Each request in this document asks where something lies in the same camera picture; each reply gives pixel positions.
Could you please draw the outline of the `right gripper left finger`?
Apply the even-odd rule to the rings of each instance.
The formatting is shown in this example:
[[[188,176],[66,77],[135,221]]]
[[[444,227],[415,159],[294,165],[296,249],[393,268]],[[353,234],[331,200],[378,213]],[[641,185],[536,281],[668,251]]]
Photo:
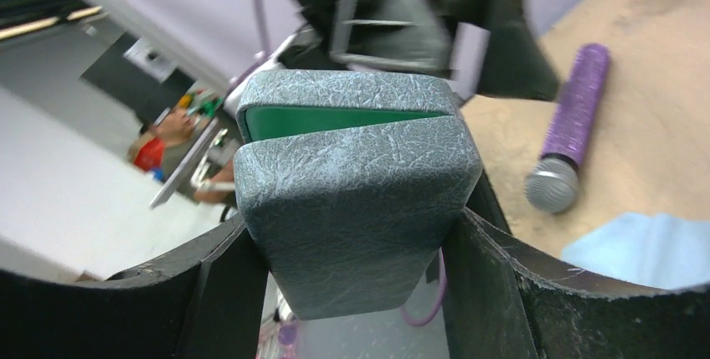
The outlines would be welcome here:
[[[4,358],[253,358],[268,270],[244,222],[106,281],[1,273]]]

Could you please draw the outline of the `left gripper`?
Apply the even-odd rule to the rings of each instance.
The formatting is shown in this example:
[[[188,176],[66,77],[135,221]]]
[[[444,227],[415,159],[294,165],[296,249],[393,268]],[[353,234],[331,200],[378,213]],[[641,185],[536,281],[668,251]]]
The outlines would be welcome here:
[[[556,98],[559,78],[528,25],[524,0],[296,0],[304,25],[277,59],[288,69],[350,65],[443,79],[461,24],[488,33],[479,78],[487,97]]]

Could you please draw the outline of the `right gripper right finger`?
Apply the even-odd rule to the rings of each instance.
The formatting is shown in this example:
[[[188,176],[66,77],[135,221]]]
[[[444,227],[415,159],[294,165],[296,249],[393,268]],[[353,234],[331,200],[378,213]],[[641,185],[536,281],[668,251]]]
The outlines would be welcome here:
[[[709,287],[659,290],[545,254],[464,210],[443,247],[454,358],[706,358]]]

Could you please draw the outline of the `teal glasses case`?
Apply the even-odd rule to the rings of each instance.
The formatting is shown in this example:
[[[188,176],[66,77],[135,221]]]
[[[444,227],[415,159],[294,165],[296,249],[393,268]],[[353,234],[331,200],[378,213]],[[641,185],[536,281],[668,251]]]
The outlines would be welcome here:
[[[434,76],[266,70],[237,117],[238,209],[303,321],[403,305],[482,173]]]

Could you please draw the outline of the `blue cleaning cloth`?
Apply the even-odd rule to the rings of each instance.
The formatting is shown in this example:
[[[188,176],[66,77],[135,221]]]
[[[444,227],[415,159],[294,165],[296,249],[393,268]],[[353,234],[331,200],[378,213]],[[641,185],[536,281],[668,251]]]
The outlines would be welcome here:
[[[676,290],[709,282],[709,222],[625,213],[565,246],[561,259],[638,285]]]

